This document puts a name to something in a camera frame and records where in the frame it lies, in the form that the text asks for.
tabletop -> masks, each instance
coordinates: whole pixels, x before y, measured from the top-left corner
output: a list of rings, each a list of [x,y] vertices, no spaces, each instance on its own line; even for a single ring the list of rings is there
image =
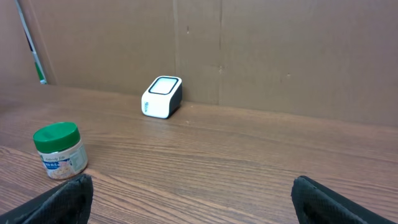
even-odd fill
[[[93,177],[90,223],[298,223],[306,175],[398,222],[398,128],[183,102],[146,117],[140,97],[50,85],[0,89],[0,213],[61,183],[32,135],[75,122]]]

jar lid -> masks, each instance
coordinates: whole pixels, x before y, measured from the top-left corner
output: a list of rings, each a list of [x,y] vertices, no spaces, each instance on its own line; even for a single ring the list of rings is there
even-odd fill
[[[59,122],[39,129],[33,135],[36,148],[42,153],[60,152],[80,141],[77,125],[72,122]]]

cardboard panel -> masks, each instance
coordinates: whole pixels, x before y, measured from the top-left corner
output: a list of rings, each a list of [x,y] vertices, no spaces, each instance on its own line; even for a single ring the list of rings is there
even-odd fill
[[[39,84],[14,0],[0,1],[0,37],[0,85]]]
[[[175,73],[172,0],[22,5],[31,7],[30,27],[44,43],[37,48],[47,55],[50,83],[142,94],[155,77]]]
[[[177,0],[178,57],[184,99],[218,103],[221,0]]]
[[[223,2],[220,104],[398,125],[398,2]]]

white cube-shaped device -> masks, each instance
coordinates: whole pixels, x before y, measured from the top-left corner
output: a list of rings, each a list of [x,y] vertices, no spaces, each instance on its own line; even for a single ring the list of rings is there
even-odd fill
[[[146,116],[168,118],[180,106],[182,80],[179,77],[157,77],[141,98],[141,110]]]

plastic jar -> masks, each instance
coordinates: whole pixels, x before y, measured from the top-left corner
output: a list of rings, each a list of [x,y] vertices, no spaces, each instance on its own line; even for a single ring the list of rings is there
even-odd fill
[[[48,125],[36,131],[33,141],[50,178],[73,177],[87,166],[87,154],[75,123]]]

